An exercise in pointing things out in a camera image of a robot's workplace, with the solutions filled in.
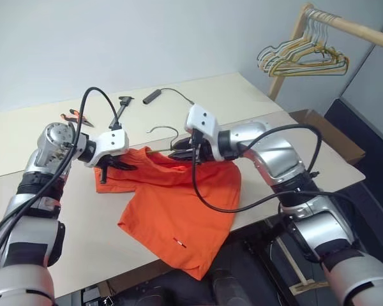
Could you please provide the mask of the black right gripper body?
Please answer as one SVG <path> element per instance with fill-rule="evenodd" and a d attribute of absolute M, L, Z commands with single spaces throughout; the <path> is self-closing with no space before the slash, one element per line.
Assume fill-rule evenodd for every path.
<path fill-rule="evenodd" d="M 191 161 L 193 164 L 202 164 L 215 161 L 211 145 L 205 138 L 191 138 Z"/>

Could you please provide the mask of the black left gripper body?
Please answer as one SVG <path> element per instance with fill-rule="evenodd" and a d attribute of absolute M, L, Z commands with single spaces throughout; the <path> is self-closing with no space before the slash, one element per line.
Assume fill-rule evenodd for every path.
<path fill-rule="evenodd" d="M 108 165 L 109 167 L 112 167 L 112 160 L 113 159 L 119 159 L 118 156 L 111 156 L 110 154 L 104 155 L 99 159 L 99 161 L 96 163 L 95 167 L 101 169 L 103 165 Z"/>

